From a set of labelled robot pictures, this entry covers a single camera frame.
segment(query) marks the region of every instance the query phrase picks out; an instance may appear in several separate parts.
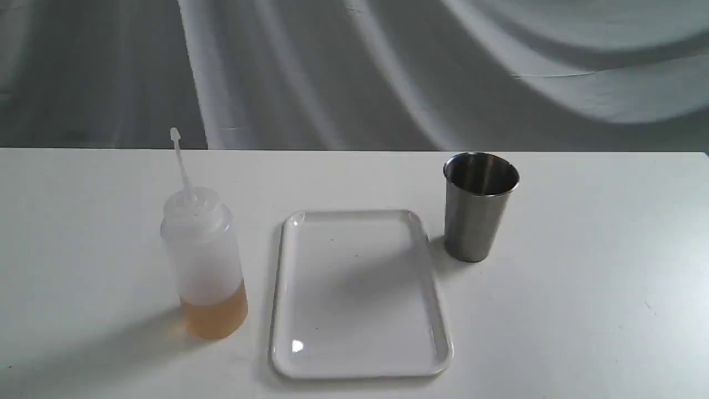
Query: table surface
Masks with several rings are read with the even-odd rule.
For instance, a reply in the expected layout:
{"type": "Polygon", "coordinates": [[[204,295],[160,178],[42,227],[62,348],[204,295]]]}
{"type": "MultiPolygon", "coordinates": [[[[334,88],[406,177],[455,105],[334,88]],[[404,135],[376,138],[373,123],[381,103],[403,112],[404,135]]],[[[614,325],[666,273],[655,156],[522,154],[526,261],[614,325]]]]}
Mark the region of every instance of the table surface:
{"type": "Polygon", "coordinates": [[[500,153],[520,171],[488,259],[441,249],[450,153],[189,151],[235,215],[250,314],[187,337],[160,246],[170,151],[0,150],[2,398],[707,398],[709,158],[500,153]],[[267,362],[282,221],[409,209],[454,343],[437,378],[294,383],[267,362]]]}

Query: translucent bottle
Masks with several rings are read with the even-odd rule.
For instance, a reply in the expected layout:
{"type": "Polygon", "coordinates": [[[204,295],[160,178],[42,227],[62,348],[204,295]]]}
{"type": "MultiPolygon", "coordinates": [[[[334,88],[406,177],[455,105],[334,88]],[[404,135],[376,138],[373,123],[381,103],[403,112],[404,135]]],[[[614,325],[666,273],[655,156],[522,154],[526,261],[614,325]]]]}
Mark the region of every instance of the translucent bottle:
{"type": "Polygon", "coordinates": [[[219,195],[192,187],[173,128],[184,189],[163,207],[160,235],[177,273],[177,291],[191,332],[206,339],[228,336],[243,324],[248,303],[232,214],[219,195]]]}

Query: white tray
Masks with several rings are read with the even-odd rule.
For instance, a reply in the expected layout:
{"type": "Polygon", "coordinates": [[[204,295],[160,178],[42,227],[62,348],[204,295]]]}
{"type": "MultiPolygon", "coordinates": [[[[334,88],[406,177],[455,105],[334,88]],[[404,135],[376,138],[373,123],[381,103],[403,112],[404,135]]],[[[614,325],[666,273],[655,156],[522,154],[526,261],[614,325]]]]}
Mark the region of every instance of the white tray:
{"type": "Polygon", "coordinates": [[[284,222],[271,360],[290,378],[432,376],[453,355],[428,238],[405,210],[284,222]]]}

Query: metal cup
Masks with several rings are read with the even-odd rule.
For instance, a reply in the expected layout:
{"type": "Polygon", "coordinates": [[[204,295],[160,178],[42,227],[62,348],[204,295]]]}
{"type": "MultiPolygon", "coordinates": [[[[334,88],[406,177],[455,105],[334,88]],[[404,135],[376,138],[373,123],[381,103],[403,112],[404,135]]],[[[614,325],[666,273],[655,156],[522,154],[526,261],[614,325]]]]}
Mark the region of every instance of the metal cup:
{"type": "Polygon", "coordinates": [[[443,175],[446,251],[459,261],[482,261],[490,253],[520,174],[498,156],[460,153],[443,165],[443,175]]]}

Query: orange liquid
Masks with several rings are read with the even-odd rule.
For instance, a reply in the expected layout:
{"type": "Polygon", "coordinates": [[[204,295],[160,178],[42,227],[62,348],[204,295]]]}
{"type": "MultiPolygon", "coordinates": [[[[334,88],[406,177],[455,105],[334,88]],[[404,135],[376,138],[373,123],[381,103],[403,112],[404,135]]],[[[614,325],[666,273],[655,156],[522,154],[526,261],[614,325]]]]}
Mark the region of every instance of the orange liquid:
{"type": "Polygon", "coordinates": [[[198,306],[182,299],[180,303],[187,320],[187,328],[192,334],[204,339],[228,337],[241,327],[249,313],[244,283],[234,295],[214,305],[198,306]]]}

